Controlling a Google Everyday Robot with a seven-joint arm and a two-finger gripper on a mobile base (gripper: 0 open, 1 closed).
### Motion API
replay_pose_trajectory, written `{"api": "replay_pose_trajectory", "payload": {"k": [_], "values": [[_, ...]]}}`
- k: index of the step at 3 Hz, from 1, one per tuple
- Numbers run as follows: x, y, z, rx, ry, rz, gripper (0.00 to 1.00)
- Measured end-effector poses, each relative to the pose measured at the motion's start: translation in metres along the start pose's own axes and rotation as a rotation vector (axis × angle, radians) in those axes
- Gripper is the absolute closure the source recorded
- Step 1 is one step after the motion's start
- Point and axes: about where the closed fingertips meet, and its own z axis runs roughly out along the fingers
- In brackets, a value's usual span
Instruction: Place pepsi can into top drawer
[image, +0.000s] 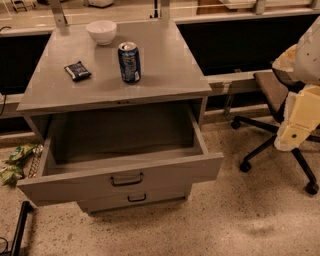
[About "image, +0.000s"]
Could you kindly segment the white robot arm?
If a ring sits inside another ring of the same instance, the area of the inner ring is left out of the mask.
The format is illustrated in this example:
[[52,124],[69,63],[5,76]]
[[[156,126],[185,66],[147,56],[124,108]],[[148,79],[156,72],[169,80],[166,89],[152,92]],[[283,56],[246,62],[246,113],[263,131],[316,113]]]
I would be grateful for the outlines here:
[[280,151],[298,148],[320,124],[320,17],[272,64],[294,81],[303,82],[298,93],[290,92],[285,102],[284,120],[274,145]]

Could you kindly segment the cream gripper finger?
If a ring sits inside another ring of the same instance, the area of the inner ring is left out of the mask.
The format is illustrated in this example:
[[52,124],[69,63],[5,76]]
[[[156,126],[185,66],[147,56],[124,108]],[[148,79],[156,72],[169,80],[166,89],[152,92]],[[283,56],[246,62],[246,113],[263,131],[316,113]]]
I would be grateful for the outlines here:
[[320,87],[306,85],[296,94],[296,102],[289,119],[296,130],[283,129],[282,123],[280,124],[274,142],[275,148],[280,151],[298,148],[320,124]]

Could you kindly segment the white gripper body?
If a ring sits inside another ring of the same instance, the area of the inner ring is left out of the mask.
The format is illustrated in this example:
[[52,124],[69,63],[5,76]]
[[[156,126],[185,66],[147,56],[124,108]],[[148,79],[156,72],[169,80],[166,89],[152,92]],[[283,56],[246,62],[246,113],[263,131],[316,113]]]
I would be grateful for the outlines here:
[[285,101],[285,108],[284,108],[284,114],[283,114],[283,117],[284,117],[284,121],[282,122],[281,126],[283,129],[292,129],[293,131],[296,130],[295,127],[293,127],[289,121],[290,119],[290,116],[293,112],[293,109],[294,109],[294,105],[295,105],[295,102],[296,102],[296,96],[297,94],[294,93],[294,92],[289,92],[288,93],[288,96],[286,98],[286,101]]

